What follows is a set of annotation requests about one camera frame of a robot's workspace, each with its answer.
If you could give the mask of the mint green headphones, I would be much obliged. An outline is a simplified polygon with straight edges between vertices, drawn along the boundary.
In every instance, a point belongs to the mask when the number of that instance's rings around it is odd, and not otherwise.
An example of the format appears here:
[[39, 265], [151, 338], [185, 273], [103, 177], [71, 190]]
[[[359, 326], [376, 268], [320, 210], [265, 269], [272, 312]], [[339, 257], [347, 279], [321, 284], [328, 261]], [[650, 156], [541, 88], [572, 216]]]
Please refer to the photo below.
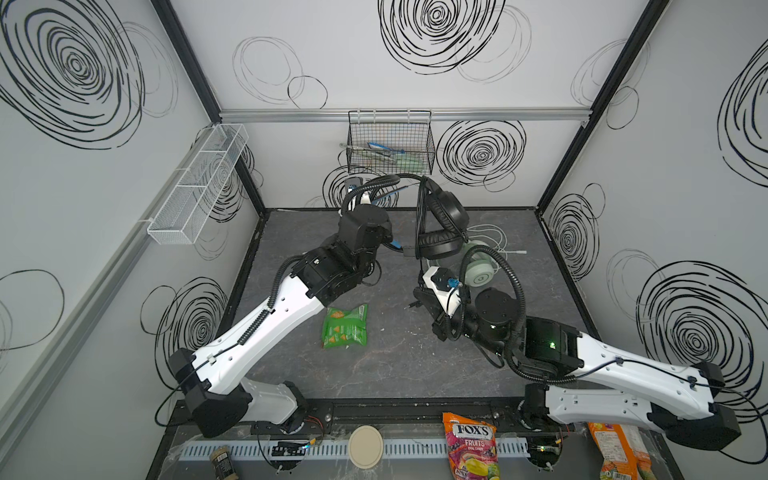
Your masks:
[[[497, 244], [489, 245], [489, 248], [501, 254], [505, 259], [509, 255], [526, 255], [527, 250], [510, 250], [506, 246]], [[470, 287], [482, 287], [489, 284], [495, 274], [500, 270], [498, 262], [487, 253], [475, 253], [468, 262], [465, 283]]]

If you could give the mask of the black blue headphones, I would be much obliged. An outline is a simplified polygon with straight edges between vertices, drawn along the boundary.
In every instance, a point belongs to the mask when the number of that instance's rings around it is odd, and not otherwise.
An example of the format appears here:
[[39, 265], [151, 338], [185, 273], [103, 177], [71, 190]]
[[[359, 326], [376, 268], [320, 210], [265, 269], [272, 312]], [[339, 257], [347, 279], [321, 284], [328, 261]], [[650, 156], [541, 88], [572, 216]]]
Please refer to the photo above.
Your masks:
[[[456, 254], [468, 241], [469, 215], [458, 198], [427, 176], [397, 174], [399, 179], [419, 182], [417, 199], [416, 245], [411, 254], [417, 259], [438, 260]], [[440, 229], [426, 231], [430, 213]]]

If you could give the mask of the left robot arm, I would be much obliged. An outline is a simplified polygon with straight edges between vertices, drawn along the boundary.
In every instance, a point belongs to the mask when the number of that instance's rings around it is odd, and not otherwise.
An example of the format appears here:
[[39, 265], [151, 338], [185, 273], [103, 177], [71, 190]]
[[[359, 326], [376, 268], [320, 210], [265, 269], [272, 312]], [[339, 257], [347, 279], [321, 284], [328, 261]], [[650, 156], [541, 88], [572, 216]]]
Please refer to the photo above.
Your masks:
[[363, 197], [399, 181], [384, 175], [347, 193], [337, 233], [284, 260], [258, 307], [209, 344], [171, 355], [177, 389], [204, 437], [243, 422], [270, 423], [286, 434], [304, 426], [308, 403], [294, 383], [256, 382], [247, 375], [288, 333], [371, 275], [378, 248], [390, 244], [393, 234], [387, 211]]

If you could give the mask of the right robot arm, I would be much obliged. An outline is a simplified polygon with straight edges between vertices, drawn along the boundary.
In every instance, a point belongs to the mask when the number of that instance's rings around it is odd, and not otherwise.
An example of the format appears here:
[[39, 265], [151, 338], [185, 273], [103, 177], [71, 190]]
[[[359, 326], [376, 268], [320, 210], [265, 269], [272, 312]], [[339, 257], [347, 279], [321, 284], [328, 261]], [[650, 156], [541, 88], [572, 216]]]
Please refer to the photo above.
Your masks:
[[521, 283], [498, 252], [475, 245], [459, 270], [431, 260], [414, 291], [442, 341], [467, 338], [495, 368], [527, 380], [525, 427], [606, 420], [660, 432], [678, 445], [725, 453], [741, 425], [766, 422], [766, 409], [741, 391], [748, 346], [726, 349], [714, 316], [697, 305], [678, 315], [671, 337], [648, 357], [526, 312]]

